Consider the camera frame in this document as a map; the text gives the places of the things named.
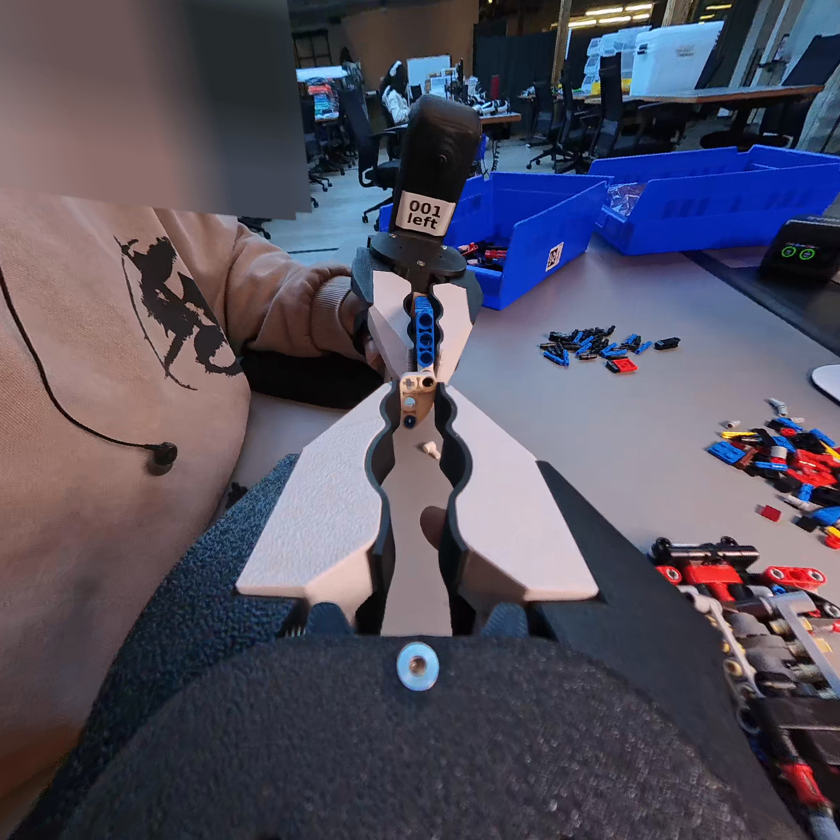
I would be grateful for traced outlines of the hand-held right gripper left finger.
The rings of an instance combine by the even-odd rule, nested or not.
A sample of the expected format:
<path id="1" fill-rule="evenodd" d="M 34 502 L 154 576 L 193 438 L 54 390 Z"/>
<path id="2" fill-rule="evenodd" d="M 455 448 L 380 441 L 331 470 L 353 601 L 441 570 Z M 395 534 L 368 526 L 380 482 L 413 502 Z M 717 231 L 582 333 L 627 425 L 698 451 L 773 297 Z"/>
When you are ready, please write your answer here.
<path id="1" fill-rule="evenodd" d="M 390 505 L 399 386 L 387 383 L 310 442 L 241 571 L 241 595 L 335 604 L 381 625 L 394 571 Z"/>

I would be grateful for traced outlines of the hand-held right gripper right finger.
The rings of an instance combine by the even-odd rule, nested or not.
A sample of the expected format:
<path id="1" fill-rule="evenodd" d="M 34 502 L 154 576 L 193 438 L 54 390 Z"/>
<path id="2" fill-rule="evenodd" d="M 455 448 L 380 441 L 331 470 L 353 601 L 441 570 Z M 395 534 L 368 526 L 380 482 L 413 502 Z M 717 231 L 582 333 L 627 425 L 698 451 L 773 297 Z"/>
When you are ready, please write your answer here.
<path id="1" fill-rule="evenodd" d="M 501 603 L 596 597 L 535 456 L 451 386 L 437 388 L 436 427 L 451 485 L 438 561 L 452 598 L 485 622 Z"/>

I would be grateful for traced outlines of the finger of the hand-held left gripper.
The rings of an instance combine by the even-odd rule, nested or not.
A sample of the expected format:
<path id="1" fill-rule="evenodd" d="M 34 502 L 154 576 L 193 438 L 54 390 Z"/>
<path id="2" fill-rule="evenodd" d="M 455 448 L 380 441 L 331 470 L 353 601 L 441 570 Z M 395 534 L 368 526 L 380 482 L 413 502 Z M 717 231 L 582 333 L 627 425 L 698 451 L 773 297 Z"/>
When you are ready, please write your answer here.
<path id="1" fill-rule="evenodd" d="M 447 384 L 455 372 L 475 323 L 476 279 L 461 277 L 434 285 L 440 312 L 436 320 L 437 382 Z"/>
<path id="2" fill-rule="evenodd" d="M 405 301 L 413 303 L 413 289 L 407 279 L 391 271 L 374 270 L 372 280 L 368 330 L 388 375 L 399 382 L 405 374 L 416 371 L 414 339 L 410 334 L 413 322 L 405 307 Z"/>

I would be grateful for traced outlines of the white triangular lego beam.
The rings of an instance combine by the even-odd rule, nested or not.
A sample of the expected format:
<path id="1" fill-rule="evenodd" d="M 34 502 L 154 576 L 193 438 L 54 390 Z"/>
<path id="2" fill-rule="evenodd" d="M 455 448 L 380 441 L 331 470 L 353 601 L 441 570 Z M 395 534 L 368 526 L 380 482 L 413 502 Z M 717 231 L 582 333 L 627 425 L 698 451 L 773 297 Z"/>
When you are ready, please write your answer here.
<path id="1" fill-rule="evenodd" d="M 408 429 L 419 425 L 434 407 L 438 382 L 427 367 L 406 373 L 399 383 L 401 424 Z"/>

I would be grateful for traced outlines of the person's left forearm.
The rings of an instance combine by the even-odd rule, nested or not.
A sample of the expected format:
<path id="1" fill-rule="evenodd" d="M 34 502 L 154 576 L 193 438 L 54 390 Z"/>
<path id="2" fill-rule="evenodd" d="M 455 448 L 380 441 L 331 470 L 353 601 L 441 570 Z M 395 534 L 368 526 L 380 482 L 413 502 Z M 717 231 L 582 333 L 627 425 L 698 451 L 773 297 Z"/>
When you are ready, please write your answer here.
<path id="1" fill-rule="evenodd" d="M 360 305 L 350 291 L 350 273 L 341 264 L 305 266 L 238 225 L 225 292 L 233 349 L 360 360 L 352 339 Z"/>

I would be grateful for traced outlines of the pile of blue black lego pins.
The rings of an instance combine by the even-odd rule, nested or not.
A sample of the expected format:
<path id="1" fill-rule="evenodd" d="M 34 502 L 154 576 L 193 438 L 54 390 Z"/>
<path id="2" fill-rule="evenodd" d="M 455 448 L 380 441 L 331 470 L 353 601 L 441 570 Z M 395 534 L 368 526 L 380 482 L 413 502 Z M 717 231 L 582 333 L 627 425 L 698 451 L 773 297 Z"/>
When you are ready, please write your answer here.
<path id="1" fill-rule="evenodd" d="M 630 332 L 622 336 L 613 324 L 607 328 L 551 331 L 537 347 L 544 359 L 563 369 L 576 363 L 590 366 L 599 363 L 614 376 L 619 376 L 637 373 L 643 355 L 673 353 L 681 344 L 681 338 L 676 335 L 653 339 L 641 332 Z"/>

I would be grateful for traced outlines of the partly built lego car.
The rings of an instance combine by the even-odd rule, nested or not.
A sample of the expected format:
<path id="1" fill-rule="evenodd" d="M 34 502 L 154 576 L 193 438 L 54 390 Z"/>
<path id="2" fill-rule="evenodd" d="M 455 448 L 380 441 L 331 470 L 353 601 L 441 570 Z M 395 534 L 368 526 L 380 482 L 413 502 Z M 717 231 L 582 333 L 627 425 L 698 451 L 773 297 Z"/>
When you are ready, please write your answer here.
<path id="1" fill-rule="evenodd" d="M 657 539 L 648 554 L 721 640 L 734 709 L 756 758 L 810 838 L 839 838 L 838 606 L 811 567 L 750 567 L 751 545 Z"/>

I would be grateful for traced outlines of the pile of mixed lego pieces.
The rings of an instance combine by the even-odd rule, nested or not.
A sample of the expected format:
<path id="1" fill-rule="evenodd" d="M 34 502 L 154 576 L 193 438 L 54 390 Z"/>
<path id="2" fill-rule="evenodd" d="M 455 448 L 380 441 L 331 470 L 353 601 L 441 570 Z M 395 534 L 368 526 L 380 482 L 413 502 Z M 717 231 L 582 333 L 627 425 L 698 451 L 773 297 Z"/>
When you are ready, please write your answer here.
<path id="1" fill-rule="evenodd" d="M 771 416 L 762 425 L 723 421 L 706 451 L 738 473 L 761 480 L 777 495 L 771 506 L 788 506 L 798 529 L 838 552 L 838 442 L 819 427 L 807 427 L 782 400 L 770 398 L 766 404 Z"/>

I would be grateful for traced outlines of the person's left hand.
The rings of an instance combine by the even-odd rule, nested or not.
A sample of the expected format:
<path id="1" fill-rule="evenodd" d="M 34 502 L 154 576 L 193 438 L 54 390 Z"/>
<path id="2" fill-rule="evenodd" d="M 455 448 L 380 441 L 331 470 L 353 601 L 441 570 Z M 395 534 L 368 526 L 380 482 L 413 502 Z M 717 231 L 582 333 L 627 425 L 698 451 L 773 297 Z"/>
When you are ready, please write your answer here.
<path id="1" fill-rule="evenodd" d="M 342 325 L 349 334 L 358 355 L 378 374 L 385 374 L 382 354 L 369 329 L 369 306 L 352 290 L 348 292 L 339 307 Z"/>

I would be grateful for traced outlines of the black padded wrist rest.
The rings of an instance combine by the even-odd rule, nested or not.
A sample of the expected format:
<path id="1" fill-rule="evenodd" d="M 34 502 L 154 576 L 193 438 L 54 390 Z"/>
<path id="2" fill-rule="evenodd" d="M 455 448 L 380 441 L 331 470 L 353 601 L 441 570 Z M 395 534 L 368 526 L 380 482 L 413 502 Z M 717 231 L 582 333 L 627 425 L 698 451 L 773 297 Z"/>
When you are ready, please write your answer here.
<path id="1" fill-rule="evenodd" d="M 367 363 L 337 353 L 298 358 L 246 350 L 239 362 L 252 392 L 311 406 L 347 411 L 383 385 Z"/>

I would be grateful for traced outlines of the blue plastic parts bin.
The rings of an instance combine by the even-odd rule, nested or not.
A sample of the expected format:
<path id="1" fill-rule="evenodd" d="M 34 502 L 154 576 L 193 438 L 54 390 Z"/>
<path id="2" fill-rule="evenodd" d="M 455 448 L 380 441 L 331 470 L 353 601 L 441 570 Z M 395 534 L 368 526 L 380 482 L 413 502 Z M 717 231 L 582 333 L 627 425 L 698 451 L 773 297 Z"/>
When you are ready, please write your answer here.
<path id="1" fill-rule="evenodd" d="M 590 174 L 644 186 L 628 213 L 606 203 L 595 223 L 625 256 L 768 245 L 790 218 L 822 214 L 839 190 L 837 156 L 760 144 L 599 159 Z"/>
<path id="2" fill-rule="evenodd" d="M 378 308 L 386 292 L 408 300 L 444 287 L 479 307 L 501 310 L 587 249 L 606 202 L 607 177 L 496 173 L 466 178 L 450 166 L 404 166 L 388 228 L 353 263 L 353 288 Z"/>

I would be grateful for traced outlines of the small clear plastic bag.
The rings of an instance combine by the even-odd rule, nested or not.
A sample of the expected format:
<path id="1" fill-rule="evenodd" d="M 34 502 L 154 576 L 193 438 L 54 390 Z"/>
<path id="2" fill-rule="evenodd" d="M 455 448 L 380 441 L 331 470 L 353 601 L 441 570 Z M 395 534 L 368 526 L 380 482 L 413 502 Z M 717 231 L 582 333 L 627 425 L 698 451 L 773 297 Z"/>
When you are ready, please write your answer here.
<path id="1" fill-rule="evenodd" d="M 619 217 L 629 217 L 646 186 L 645 182 L 609 185 L 607 188 L 607 208 Z"/>

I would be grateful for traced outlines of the person's torso beige hoodie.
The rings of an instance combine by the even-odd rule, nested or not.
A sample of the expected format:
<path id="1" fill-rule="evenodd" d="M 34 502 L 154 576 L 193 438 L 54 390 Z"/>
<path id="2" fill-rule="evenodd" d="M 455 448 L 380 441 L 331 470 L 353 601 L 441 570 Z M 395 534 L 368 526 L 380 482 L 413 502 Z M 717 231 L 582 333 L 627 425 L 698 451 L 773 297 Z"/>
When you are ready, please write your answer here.
<path id="1" fill-rule="evenodd" d="M 237 226 L 2 190 L 3 800 L 78 741 L 233 471 Z"/>

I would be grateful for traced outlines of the stack of white storage boxes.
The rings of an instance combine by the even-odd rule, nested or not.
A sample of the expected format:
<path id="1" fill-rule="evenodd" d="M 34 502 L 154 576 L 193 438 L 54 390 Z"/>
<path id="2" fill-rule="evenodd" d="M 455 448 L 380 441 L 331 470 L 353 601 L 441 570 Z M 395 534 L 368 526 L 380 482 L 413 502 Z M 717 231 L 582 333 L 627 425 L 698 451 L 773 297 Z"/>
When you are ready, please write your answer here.
<path id="1" fill-rule="evenodd" d="M 593 38 L 581 89 L 588 95 L 600 94 L 601 59 L 610 56 L 620 57 L 623 89 L 630 96 L 693 89 L 722 27 L 722 20 L 656 29 L 637 26 Z"/>

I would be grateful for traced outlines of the black device with green display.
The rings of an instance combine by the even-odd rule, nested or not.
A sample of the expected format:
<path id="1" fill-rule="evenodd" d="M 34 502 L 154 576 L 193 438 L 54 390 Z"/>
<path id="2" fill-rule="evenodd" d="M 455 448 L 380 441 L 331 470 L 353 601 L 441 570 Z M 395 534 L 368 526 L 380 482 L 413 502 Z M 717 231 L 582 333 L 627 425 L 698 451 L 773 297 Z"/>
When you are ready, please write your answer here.
<path id="1" fill-rule="evenodd" d="M 834 280 L 839 272 L 839 219 L 801 215 L 787 220 L 759 266 L 761 277 Z"/>

